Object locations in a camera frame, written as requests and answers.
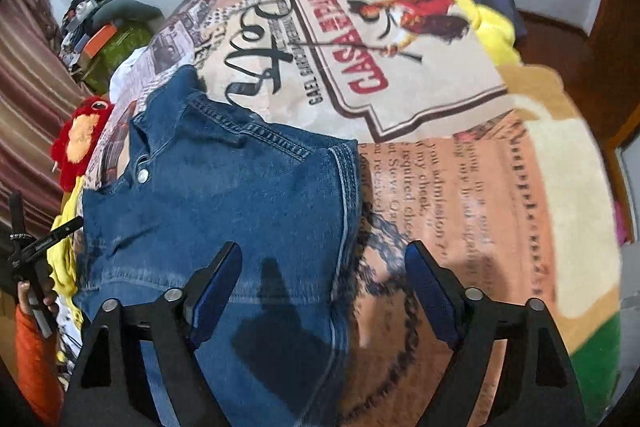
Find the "orange sleeved left forearm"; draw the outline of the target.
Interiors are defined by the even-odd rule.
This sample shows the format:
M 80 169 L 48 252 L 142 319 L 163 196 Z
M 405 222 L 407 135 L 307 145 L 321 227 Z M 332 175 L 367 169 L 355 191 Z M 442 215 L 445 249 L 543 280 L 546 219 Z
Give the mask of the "orange sleeved left forearm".
M 33 317 L 15 312 L 17 386 L 46 426 L 60 425 L 64 391 L 56 368 L 56 340 L 44 339 Z

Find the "left hand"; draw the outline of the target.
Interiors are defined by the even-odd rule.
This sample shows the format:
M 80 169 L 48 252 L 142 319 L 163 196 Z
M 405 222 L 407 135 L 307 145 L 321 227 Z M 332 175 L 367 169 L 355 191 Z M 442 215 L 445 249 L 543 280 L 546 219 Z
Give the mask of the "left hand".
M 58 294 L 54 291 L 54 280 L 52 277 L 46 277 L 39 281 L 40 287 L 43 291 L 43 304 L 49 309 L 54 317 L 58 315 Z M 34 309 L 32 309 L 32 302 L 29 295 L 32 293 L 29 281 L 21 281 L 17 283 L 17 296 L 18 305 L 21 311 L 32 317 L 34 315 Z

